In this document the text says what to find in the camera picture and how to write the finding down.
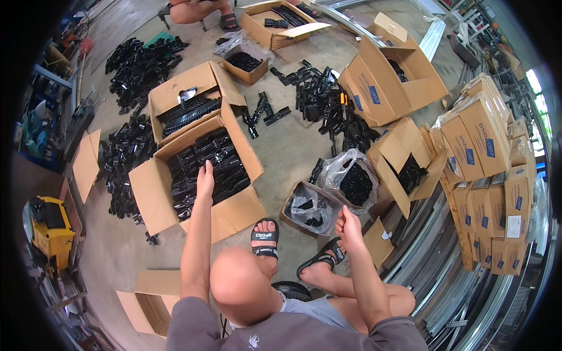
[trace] concrete floor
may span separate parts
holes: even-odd
[[[127,6],[120,4],[123,2],[127,2]],[[254,2],[256,1],[240,0],[239,6]],[[102,138],[106,138],[129,119],[128,115],[117,114],[119,107],[115,102],[116,96],[108,90],[113,74],[105,75],[105,57],[99,66],[96,66],[96,63],[100,55],[111,53],[118,44],[114,43],[114,40],[106,40],[106,37],[115,34],[115,31],[121,31],[121,34],[129,31],[129,37],[137,37],[146,42],[166,30],[158,17],[148,20],[140,27],[136,20],[130,23],[122,21],[119,26],[112,25],[120,18],[136,18],[137,15],[150,18],[150,8],[152,6],[146,6],[143,0],[116,1],[98,16],[97,24],[90,29],[89,35],[94,41],[91,57],[94,60],[87,60],[83,86],[90,87],[93,84],[101,101],[96,110],[96,117],[88,129],[90,133],[101,128]],[[369,5],[355,6],[354,10],[371,17],[375,17],[378,12],[386,13],[406,28],[417,42],[421,41],[430,24],[423,20],[418,9],[408,0],[376,1]],[[190,43],[189,47],[180,53],[184,60],[174,70],[173,75],[205,61],[220,61],[218,56],[212,54],[215,40],[222,35],[218,26],[219,17],[220,14],[215,12],[205,19],[208,28],[206,33],[199,24],[175,25],[169,21],[171,29],[168,32],[174,36],[179,35],[183,41]],[[341,72],[351,61],[359,46],[355,36],[337,28],[337,23],[331,19],[323,18],[322,21],[335,26],[313,34],[310,40],[275,51],[274,66],[279,71],[296,71],[301,67],[299,62],[306,59],[321,70],[330,66]],[[447,89],[452,89],[459,80],[463,62],[454,54],[446,39],[441,41],[433,64]],[[294,88],[283,86],[269,72],[253,86],[240,82],[237,82],[237,86],[246,96],[250,111],[257,105],[257,93],[263,90],[268,93],[275,111],[294,105]],[[442,106],[439,102],[416,111],[412,116],[418,125],[432,124],[441,112]],[[250,141],[264,167],[264,174],[255,181],[255,188],[267,213],[275,218],[278,217],[291,186],[296,181],[308,178],[319,157],[328,158],[330,154],[329,138],[316,131],[318,126],[307,129],[301,121],[299,114],[292,113],[273,126],[265,127],[260,124],[260,137]],[[108,214],[110,201],[111,196],[106,192],[105,184],[98,182],[82,208],[87,239],[79,253],[79,269],[88,291],[87,309],[98,320],[100,327],[105,330],[116,348],[163,350],[164,339],[156,335],[138,333],[133,329],[115,290],[133,291],[137,274],[141,270],[178,269],[186,234],[179,226],[172,227],[158,237],[160,245],[150,247],[145,242],[144,226],[135,225],[129,218],[119,220],[116,216]],[[211,259],[223,248],[231,245],[249,247],[250,229],[247,228],[214,244],[211,248]],[[279,269],[273,280],[294,281],[297,266],[312,257],[328,240],[329,238],[315,240],[280,222]],[[348,273],[346,262],[336,268],[336,273]]]

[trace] black sandal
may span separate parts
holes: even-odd
[[[326,245],[324,245],[324,247],[321,248],[320,251],[318,251],[318,253],[314,257],[312,257],[310,260],[306,261],[305,263],[301,264],[297,268],[297,278],[298,279],[301,278],[300,276],[303,269],[312,266],[316,262],[326,262],[330,264],[330,267],[332,267],[330,270],[334,269],[336,265],[340,264],[346,256],[342,253],[342,250],[339,248],[338,240],[342,240],[342,238],[336,236],[334,239],[330,240]],[[327,253],[328,250],[332,250],[332,252],[336,254],[336,257],[333,257],[332,255]]]
[[[220,28],[224,32],[239,31],[240,25],[238,24],[238,20],[236,19],[236,15],[233,14],[233,13],[229,13],[228,15],[222,16],[220,18]]]
[[[309,15],[312,18],[317,19],[318,17],[320,17],[320,15],[318,14],[318,11],[313,9],[312,7],[308,6],[307,4],[301,2],[298,6],[295,6],[297,9],[301,10],[302,12],[306,13],[307,15]]]
[[[273,218],[262,218],[259,221],[256,222],[256,224],[253,226],[254,228],[257,227],[258,223],[262,223],[263,221],[271,221],[273,223],[275,223],[275,231],[271,232],[271,231],[255,231],[254,229],[252,229],[252,235],[250,240],[254,241],[275,241],[275,243],[277,243],[279,241],[279,225],[277,224],[277,222],[273,219]],[[256,246],[256,247],[252,247],[252,252],[254,253],[254,255],[256,256],[271,256],[271,257],[275,257],[276,259],[279,259],[279,257],[277,256],[277,247],[274,246]]]

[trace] yellow machine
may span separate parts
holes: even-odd
[[[37,196],[29,201],[33,240],[50,260],[55,257],[57,273],[69,266],[69,253],[76,233],[70,226],[64,201],[49,196]]]

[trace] gray shorts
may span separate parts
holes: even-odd
[[[278,291],[278,293],[283,297],[283,305],[279,312],[303,313],[326,325],[357,331],[357,329],[328,302],[328,299],[335,297],[334,295],[325,295],[316,300],[303,302],[297,299],[288,299],[280,291]],[[233,330],[242,328],[234,323],[230,323],[230,326]]]

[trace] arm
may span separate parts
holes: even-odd
[[[197,197],[191,212],[182,262],[180,298],[195,296],[209,304],[211,250],[211,207],[215,180],[211,162],[199,169]]]
[[[353,290],[361,317],[369,331],[379,321],[392,317],[390,299],[361,234],[361,222],[347,206],[336,222],[336,234],[350,256]]]

